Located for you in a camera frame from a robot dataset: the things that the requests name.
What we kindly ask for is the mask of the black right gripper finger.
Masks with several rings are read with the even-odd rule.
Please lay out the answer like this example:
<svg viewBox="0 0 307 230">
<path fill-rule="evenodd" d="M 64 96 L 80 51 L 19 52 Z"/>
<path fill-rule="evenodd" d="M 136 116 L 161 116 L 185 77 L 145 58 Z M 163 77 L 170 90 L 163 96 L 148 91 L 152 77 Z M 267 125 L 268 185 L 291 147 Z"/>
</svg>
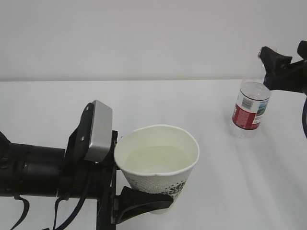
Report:
<svg viewBox="0 0 307 230">
<path fill-rule="evenodd" d="M 280 71 L 266 72 L 263 83 L 270 91 L 307 93 L 307 61 L 292 63 Z"/>
<path fill-rule="evenodd" d="M 266 72 L 280 71 L 290 65 L 293 58 L 291 56 L 281 55 L 267 46 L 261 48 L 258 57 L 262 61 Z"/>
</svg>

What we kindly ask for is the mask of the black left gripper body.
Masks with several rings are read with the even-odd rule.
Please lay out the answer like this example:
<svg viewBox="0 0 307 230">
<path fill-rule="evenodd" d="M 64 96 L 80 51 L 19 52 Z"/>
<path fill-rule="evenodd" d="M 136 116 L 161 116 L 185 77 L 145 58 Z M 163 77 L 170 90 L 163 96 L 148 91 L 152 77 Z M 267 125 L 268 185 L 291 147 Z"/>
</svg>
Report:
<svg viewBox="0 0 307 230">
<path fill-rule="evenodd" d="M 115 144 L 111 146 L 102 162 L 82 160 L 85 166 L 84 188 L 81 204 L 87 199 L 95 200 L 95 229 L 114 230 L 114 198 L 116 189 L 117 166 L 114 161 Z"/>
</svg>

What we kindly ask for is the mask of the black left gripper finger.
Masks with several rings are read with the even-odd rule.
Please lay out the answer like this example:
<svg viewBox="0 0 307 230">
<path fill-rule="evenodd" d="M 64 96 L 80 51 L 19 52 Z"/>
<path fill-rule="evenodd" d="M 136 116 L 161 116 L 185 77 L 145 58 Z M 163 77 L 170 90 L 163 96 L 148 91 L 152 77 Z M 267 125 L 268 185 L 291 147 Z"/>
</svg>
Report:
<svg viewBox="0 0 307 230">
<path fill-rule="evenodd" d="M 111 139 L 111 149 L 114 150 L 117 143 L 118 139 L 121 139 L 121 137 L 118 136 L 118 131 L 112 130 L 112 139 Z"/>
<path fill-rule="evenodd" d="M 114 223 L 120 224 L 141 214 L 169 208 L 173 198 L 165 194 L 150 194 L 124 187 L 114 198 Z"/>
</svg>

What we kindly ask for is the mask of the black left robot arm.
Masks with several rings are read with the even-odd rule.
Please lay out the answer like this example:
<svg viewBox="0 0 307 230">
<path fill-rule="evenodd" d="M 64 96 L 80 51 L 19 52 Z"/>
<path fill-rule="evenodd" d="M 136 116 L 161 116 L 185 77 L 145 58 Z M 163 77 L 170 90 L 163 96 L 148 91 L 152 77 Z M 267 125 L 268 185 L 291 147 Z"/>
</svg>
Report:
<svg viewBox="0 0 307 230">
<path fill-rule="evenodd" d="M 0 194 L 22 201 L 24 207 L 17 224 L 26 218 L 30 204 L 26 196 L 55 197 L 55 208 L 70 198 L 78 203 L 69 217 L 53 229 L 66 229 L 80 212 L 86 199 L 95 199 L 96 229 L 113 230 L 130 218 L 166 209 L 173 198 L 124 187 L 116 195 L 114 147 L 118 132 L 112 131 L 111 149 L 101 163 L 85 160 L 66 164 L 64 149 L 12 143 L 0 137 Z"/>
</svg>

